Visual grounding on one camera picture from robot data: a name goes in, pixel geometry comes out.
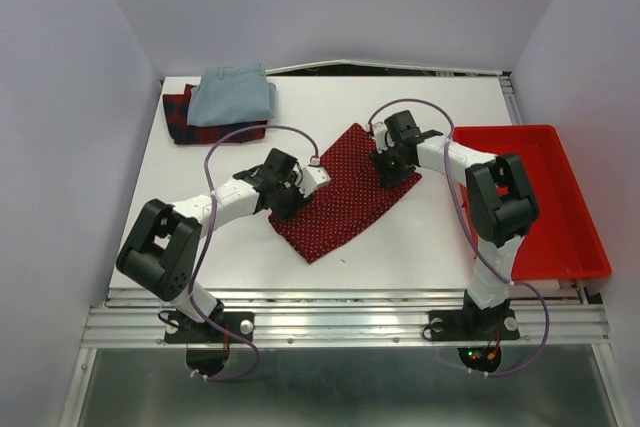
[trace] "red polka dot cloth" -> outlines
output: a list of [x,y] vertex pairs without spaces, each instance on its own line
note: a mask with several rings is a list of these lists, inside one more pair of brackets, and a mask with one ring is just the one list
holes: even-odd
[[273,214],[273,228],[309,263],[346,244],[378,220],[421,178],[414,173],[393,190],[385,190],[369,154],[375,142],[353,124],[321,157],[331,182],[288,221]]

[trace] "red cloth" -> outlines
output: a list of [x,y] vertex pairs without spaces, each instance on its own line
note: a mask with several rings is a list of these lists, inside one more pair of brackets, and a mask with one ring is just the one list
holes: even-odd
[[[219,125],[216,127],[195,127],[187,124],[187,112],[191,102],[193,85],[184,87],[184,94],[164,94],[162,105],[167,119],[167,128],[173,142],[178,145],[207,145],[214,144],[230,132],[235,132],[250,125],[266,125],[267,121],[242,122],[239,124]],[[227,143],[241,144],[264,138],[264,129],[250,130],[231,137]]]
[[414,173],[393,190],[385,190],[369,154],[374,140],[353,124],[321,157],[331,182],[288,221],[273,214],[269,222],[311,263],[346,244],[378,220],[422,176]]

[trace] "white tabletop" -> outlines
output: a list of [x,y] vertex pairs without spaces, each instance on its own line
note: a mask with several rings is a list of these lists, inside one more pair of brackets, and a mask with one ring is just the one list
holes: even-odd
[[[324,152],[352,123],[365,124],[380,105],[400,97],[437,103],[457,125],[509,125],[496,78],[440,77],[272,77],[276,84],[274,123],[311,134]],[[169,77],[163,93],[181,93],[199,78]],[[381,114],[411,109],[422,130],[446,131],[444,119],[418,104],[401,104]],[[264,160],[271,147],[300,159],[311,153],[295,134],[268,131],[265,140],[221,147],[211,159],[217,185]],[[158,103],[125,237],[150,199],[175,202],[206,193],[203,159],[208,147],[178,147],[167,132]],[[199,281],[213,289],[438,289],[468,285],[473,255],[457,223],[444,178],[421,172],[422,180],[374,225],[348,244],[307,264],[267,222],[267,212],[242,218],[214,234]],[[137,287],[119,272],[112,288]]]

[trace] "gray wall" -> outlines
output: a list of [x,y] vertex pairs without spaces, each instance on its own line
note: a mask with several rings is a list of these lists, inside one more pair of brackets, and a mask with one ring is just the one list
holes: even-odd
[[527,122],[558,129],[609,256],[614,353],[640,420],[640,0],[553,0],[515,69]]
[[0,18],[0,425],[57,425],[159,89],[115,0]]
[[364,58],[512,69],[551,0],[118,0],[162,74]]

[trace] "plastic tray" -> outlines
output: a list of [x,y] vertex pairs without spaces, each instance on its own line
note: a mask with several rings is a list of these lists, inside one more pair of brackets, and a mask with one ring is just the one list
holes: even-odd
[[[540,204],[513,268],[515,280],[607,277],[611,266],[556,130],[550,125],[458,127],[454,139],[524,162]],[[463,189],[466,205],[466,189]]]

